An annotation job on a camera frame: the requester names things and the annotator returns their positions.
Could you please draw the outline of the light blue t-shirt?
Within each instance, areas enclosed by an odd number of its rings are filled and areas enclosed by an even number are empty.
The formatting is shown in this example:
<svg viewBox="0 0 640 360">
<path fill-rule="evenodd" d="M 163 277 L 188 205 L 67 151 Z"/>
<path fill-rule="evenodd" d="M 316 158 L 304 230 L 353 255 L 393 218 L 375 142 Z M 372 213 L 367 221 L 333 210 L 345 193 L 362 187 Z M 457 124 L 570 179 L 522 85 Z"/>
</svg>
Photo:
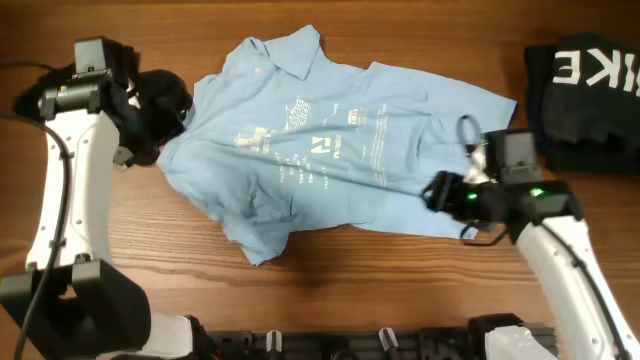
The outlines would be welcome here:
<svg viewBox="0 0 640 360">
<path fill-rule="evenodd" d="M 461 118 L 502 130 L 515 110 L 436 74 L 335 63 L 305 26 L 246 38 L 198 81 L 184 132 L 157 164 L 254 265 L 279 256 L 293 232 L 345 224 L 455 238 L 462 225 L 427 210 L 421 192 L 441 171 L 469 170 Z"/>
</svg>

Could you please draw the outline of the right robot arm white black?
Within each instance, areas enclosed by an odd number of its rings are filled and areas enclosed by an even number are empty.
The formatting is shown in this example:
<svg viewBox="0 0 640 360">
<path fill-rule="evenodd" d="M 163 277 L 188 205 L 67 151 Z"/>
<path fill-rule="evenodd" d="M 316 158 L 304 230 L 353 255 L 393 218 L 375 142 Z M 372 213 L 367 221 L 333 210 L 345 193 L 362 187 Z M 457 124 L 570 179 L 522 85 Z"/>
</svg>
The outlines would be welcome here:
<svg viewBox="0 0 640 360">
<path fill-rule="evenodd" d="M 570 186 L 546 180 L 531 132 L 507 129 L 465 145 L 459 175 L 440 171 L 422 191 L 426 207 L 470 227 L 501 224 L 541 284 L 573 359 L 636 359 L 639 342 L 595 256 Z"/>
</svg>

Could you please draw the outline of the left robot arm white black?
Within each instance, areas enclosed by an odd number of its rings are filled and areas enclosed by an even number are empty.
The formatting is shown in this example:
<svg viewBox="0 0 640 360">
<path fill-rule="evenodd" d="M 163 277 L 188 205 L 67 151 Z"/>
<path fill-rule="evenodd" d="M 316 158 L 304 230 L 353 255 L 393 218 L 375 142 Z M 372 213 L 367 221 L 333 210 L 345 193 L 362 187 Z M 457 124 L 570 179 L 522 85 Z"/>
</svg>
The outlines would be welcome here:
<svg viewBox="0 0 640 360">
<path fill-rule="evenodd" d="M 191 96 L 172 72 L 141 72 L 114 40 L 83 39 L 74 52 L 36 104 L 48 153 L 38 230 L 24 271 L 1 281 L 20 328 L 14 355 L 32 344 L 47 359 L 190 358 L 190 320 L 153 311 L 113 265 L 108 219 L 113 170 L 154 164 L 183 132 Z"/>
</svg>

